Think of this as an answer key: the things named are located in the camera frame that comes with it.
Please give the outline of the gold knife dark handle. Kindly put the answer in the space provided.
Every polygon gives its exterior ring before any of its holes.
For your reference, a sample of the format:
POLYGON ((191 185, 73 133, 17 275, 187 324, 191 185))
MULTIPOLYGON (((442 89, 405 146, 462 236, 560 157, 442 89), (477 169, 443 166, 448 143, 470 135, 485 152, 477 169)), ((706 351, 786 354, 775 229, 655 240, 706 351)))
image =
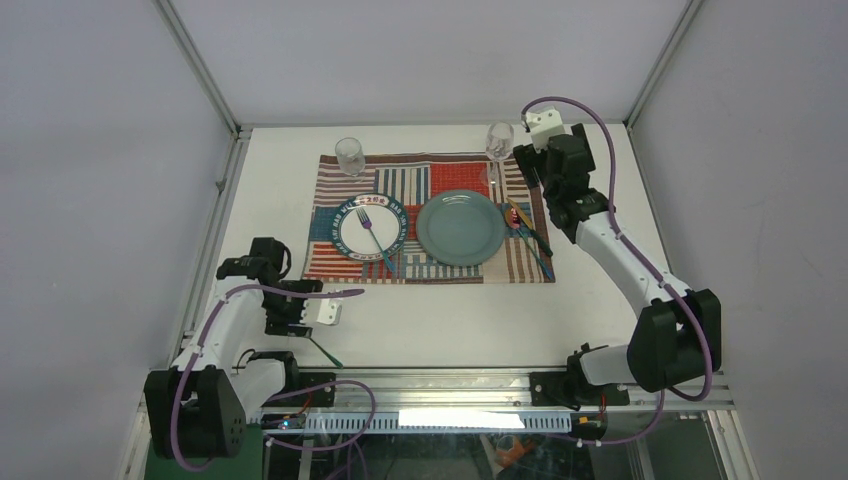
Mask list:
POLYGON ((541 236, 541 234, 534 228, 533 221, 530 219, 528 214, 518 205, 516 201, 511 198, 507 198, 508 203, 515 210, 518 218, 522 222, 523 225, 526 226, 531 236, 536 241, 537 245, 541 248, 541 250, 548 256, 553 256, 553 251, 551 250, 547 241, 541 236))

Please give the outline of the clear wine glass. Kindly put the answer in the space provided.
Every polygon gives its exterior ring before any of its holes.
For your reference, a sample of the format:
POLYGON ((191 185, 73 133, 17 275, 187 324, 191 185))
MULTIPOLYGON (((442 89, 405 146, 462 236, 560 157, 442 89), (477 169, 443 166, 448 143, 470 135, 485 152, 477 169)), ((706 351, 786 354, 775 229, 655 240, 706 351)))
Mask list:
POLYGON ((506 122, 496 122, 488 127, 485 154, 488 158, 486 180, 495 187, 500 181, 499 165, 512 154, 514 141, 513 126, 506 122))

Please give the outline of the iridescent spoon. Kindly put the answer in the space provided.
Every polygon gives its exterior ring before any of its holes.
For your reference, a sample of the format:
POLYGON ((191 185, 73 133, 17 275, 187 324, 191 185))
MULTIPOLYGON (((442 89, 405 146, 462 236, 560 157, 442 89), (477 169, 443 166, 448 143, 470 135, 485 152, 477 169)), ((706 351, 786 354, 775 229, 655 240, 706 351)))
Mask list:
POLYGON ((542 257, 539 255, 539 253, 536 251, 536 249, 532 246, 532 244, 531 244, 531 242, 530 242, 529 237, 528 237, 528 236, 524 233, 524 231, 522 230, 522 223, 521 223, 520 217, 519 217, 519 215, 518 215, 518 211, 517 211, 517 209, 516 209, 515 207, 510 207, 510 208, 509 208, 509 209, 508 209, 508 210, 504 213, 504 218, 505 218, 505 222, 506 222, 506 224, 507 224, 507 225, 508 225, 508 226, 509 226, 509 227, 510 227, 510 228, 511 228, 514 232, 516 232, 516 233, 519 235, 519 237, 522 239, 522 241, 523 241, 523 242, 524 242, 524 244, 526 245, 526 248, 528 249, 529 253, 532 255, 532 257, 534 258, 534 260, 536 261, 536 263, 537 263, 537 264, 538 264, 538 266, 540 267, 540 269, 541 269, 542 273, 544 274, 545 278, 546 278, 547 280, 549 280, 549 281, 553 282, 553 281, 554 281, 553 273, 552 273, 552 272, 551 272, 551 270, 547 267, 546 263, 544 262, 544 260, 542 259, 542 257))

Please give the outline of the iridescent fork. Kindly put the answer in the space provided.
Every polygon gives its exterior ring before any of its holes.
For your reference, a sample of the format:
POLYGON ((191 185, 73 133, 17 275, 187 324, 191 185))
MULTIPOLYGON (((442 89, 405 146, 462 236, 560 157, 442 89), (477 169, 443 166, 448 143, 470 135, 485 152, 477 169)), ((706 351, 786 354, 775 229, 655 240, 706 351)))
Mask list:
POLYGON ((373 231, 372 221, 370 220, 370 217, 368 216, 365 208, 363 206, 357 207, 356 208, 356 215, 358 217, 358 220, 359 220, 362 228, 365 229, 369 233, 369 235, 370 235, 371 239, 373 240, 375 246, 378 248, 378 251, 379 251, 379 254, 380 254, 380 256, 383 260, 383 263, 385 264, 385 266, 388 268, 388 270, 393 275, 396 275, 397 274, 396 267, 393 264, 393 262, 391 261, 390 256, 386 253, 385 249, 382 247, 382 245, 381 245, 380 241, 378 240, 375 232, 373 231))
POLYGON ((336 358, 332 353, 330 353, 327 349, 325 349, 323 346, 321 346, 314 338, 310 337, 309 340, 324 355, 324 357, 327 360, 330 361, 330 363, 334 367, 336 367, 338 369, 344 368, 344 364, 338 358, 336 358))

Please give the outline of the brown striped placemat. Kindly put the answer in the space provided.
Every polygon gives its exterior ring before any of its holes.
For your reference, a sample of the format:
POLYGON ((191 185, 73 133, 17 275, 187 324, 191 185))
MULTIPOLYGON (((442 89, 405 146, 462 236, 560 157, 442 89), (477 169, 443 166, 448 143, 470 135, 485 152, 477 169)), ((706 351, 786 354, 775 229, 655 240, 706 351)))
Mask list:
MULTIPOLYGON (((415 223, 422 206, 437 194, 467 189, 488 197, 502 211, 511 198, 528 214, 542 237, 548 235, 539 189, 530 189, 514 160, 499 165, 497 186, 486 185, 488 159, 482 154, 394 154, 369 156, 358 176, 343 173, 334 156, 318 162, 303 275, 307 279, 356 284, 551 283, 526 245, 507 228, 503 245, 482 265, 456 267, 430 257, 417 240, 415 223), (399 253, 391 256, 397 274, 382 261, 362 262, 341 255, 330 242, 336 209, 359 194, 378 193, 398 200, 410 217, 410 230, 399 253)), ((540 252, 525 225, 522 230, 553 273, 550 257, 540 252)))

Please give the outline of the large teal plate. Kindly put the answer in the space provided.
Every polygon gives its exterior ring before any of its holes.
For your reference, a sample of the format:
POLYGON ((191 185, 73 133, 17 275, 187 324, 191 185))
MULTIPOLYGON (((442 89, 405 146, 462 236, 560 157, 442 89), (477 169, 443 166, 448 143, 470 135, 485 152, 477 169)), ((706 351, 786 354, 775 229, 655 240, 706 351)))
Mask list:
POLYGON ((436 261, 456 267, 482 265, 506 237, 503 212, 488 197, 471 190, 435 195, 417 216, 422 249, 436 261))

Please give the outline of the white green-rimmed small plate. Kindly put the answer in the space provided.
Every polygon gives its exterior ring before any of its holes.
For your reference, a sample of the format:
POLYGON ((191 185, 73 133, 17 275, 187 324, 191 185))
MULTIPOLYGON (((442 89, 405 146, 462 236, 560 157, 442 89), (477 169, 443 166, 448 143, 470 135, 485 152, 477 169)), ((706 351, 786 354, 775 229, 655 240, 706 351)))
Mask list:
POLYGON ((362 262, 386 260, 408 238, 410 217, 391 196, 359 194, 342 203, 331 217, 330 242, 343 256, 362 262))

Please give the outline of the clear plastic cup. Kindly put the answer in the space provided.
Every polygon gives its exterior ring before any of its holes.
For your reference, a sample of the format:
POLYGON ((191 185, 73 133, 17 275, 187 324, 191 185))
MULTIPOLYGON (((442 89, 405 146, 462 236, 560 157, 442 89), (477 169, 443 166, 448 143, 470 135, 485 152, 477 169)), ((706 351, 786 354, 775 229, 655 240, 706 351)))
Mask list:
POLYGON ((366 159, 358 139, 340 139, 335 145, 335 155, 339 169, 346 175, 358 176, 365 170, 366 159))

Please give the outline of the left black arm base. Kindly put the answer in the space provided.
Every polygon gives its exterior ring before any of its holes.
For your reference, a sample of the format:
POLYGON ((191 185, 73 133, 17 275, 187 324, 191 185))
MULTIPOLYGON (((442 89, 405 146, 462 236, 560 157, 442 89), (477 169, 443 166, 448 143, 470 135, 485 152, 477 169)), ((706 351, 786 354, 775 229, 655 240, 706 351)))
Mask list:
POLYGON ((301 372, 294 379, 287 379, 285 386, 274 392, 262 407, 301 408, 307 401, 309 407, 313 408, 333 407, 336 387, 327 386, 327 383, 336 380, 334 372, 301 372))

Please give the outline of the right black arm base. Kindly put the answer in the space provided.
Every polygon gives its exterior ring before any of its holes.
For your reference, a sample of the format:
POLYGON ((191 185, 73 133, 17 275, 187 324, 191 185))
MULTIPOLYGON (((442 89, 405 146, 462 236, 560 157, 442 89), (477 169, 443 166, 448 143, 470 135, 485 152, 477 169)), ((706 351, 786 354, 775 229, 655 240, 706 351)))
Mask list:
POLYGON ((627 406, 627 390, 616 384, 596 386, 581 380, 577 373, 563 371, 530 372, 529 391, 533 406, 562 406, 578 411, 582 407, 627 406))

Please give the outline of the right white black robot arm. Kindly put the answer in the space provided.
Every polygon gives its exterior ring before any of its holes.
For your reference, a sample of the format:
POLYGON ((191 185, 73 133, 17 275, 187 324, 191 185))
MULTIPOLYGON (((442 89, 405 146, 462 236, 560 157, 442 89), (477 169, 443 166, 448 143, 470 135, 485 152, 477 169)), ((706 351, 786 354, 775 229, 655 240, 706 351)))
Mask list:
POLYGON ((721 304, 657 267, 613 217, 607 197, 591 187, 596 165, 585 128, 529 124, 531 142, 513 155, 529 187, 539 187, 550 221, 592 257, 630 304, 637 323, 626 345, 583 347, 572 355, 566 396, 588 405, 604 386, 635 383, 647 392, 673 389, 721 366, 721 304))

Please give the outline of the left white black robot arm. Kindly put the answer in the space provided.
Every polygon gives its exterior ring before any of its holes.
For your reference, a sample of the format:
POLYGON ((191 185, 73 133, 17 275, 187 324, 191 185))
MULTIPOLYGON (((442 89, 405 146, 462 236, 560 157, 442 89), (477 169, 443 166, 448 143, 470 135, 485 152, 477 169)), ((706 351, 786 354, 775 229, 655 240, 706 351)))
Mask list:
POLYGON ((154 453, 189 471, 238 455, 250 415, 269 399, 294 403, 303 385, 293 353, 250 350, 241 366, 241 343, 252 320, 302 325, 306 297, 319 293, 317 280, 287 280, 291 252, 273 237, 256 237, 247 254, 218 267, 214 303, 171 366, 150 372, 143 393, 154 453))

